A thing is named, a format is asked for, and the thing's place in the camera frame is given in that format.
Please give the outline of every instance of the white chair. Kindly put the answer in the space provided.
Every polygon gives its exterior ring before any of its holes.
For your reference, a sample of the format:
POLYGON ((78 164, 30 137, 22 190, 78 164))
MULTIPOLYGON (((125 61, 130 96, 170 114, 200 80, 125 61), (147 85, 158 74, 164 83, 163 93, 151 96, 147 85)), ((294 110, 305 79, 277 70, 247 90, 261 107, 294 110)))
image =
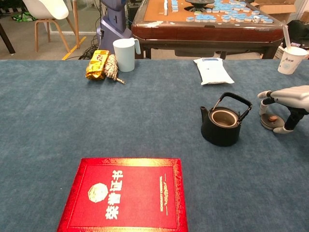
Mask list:
POLYGON ((72 31, 76 35, 76 31, 68 18, 68 8, 63 0, 23 0, 23 2, 25 3, 30 14, 38 19, 35 21, 34 26, 35 51, 37 52, 39 50, 38 24, 47 24, 47 36, 48 42, 50 42, 49 23, 54 23, 57 30, 59 31, 60 37, 66 47, 67 52, 70 52, 68 43, 62 34, 59 24, 56 22, 56 19, 65 18, 72 28, 72 31))

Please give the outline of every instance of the teapot spout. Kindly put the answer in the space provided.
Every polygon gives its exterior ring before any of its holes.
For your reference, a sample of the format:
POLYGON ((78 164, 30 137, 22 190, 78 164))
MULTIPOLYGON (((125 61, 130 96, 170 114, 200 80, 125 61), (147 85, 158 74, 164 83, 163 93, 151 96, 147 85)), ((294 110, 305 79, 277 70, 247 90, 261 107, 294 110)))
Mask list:
POLYGON ((206 115, 208 114, 208 110, 204 106, 201 106, 200 109, 201 109, 201 113, 202 113, 202 122, 204 122, 204 119, 205 119, 206 115))

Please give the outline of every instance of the robotic arm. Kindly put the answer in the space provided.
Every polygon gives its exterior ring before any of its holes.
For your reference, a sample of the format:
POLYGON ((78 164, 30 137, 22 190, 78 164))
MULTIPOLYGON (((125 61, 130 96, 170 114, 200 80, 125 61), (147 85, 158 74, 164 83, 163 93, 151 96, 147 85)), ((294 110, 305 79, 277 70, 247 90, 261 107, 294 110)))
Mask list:
POLYGON ((309 86, 264 91, 259 93, 257 97, 263 99, 260 105, 260 116, 266 113, 268 105, 275 102, 286 106, 291 112, 283 127, 274 128, 275 133, 292 132, 304 115, 309 114, 309 86))

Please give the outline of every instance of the white package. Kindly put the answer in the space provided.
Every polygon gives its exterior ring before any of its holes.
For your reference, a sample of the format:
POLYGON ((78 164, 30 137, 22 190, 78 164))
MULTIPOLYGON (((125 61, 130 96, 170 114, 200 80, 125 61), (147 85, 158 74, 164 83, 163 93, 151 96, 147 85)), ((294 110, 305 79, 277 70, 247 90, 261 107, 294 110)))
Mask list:
POLYGON ((221 58, 200 58, 195 59, 194 62, 197 64, 198 70, 202 77, 201 85, 234 83, 232 78, 224 69, 221 58))

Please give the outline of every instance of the gray floor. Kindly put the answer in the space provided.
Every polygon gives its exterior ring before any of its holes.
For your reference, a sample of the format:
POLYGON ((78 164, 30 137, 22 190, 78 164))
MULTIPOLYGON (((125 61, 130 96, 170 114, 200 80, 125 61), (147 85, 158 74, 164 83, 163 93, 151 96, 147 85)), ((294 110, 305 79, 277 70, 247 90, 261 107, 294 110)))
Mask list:
MULTIPOLYGON (((39 24, 39 51, 34 51, 34 22, 17 23, 9 16, 0 19, 16 53, 11 56, 6 46, 0 41, 0 59, 35 59, 35 60, 61 60, 67 51, 59 35, 51 35, 51 42, 47 42, 47 34, 43 24, 39 24)), ((70 48, 75 46, 75 37, 65 35, 70 48)), ((75 50, 71 57, 80 56, 86 50, 93 39, 93 35, 87 35, 79 50, 75 50)), ((226 59, 259 59, 258 53, 229 55, 226 59)), ((152 50, 152 59, 195 59, 193 57, 177 57, 174 51, 152 50)))

